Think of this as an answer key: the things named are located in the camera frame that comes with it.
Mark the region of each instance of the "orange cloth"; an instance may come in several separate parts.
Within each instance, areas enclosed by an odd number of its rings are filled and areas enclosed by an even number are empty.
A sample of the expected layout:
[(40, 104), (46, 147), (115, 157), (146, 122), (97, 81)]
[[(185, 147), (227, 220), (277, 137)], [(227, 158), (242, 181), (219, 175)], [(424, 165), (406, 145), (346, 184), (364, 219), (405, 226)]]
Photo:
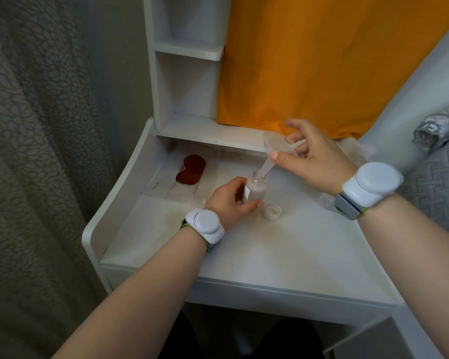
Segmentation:
[(449, 29), (449, 0), (233, 0), (217, 122), (359, 138)]

